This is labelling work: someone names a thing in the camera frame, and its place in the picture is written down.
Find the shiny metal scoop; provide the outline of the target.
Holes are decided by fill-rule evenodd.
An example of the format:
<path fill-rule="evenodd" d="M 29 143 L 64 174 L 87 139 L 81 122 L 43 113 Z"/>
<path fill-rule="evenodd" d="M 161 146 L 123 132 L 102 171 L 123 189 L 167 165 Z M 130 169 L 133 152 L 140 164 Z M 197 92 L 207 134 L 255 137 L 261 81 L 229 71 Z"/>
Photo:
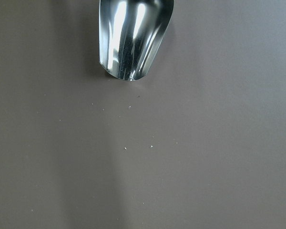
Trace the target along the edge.
<path fill-rule="evenodd" d="M 147 75 L 174 10 L 172 0 L 101 0 L 99 62 L 125 81 Z"/>

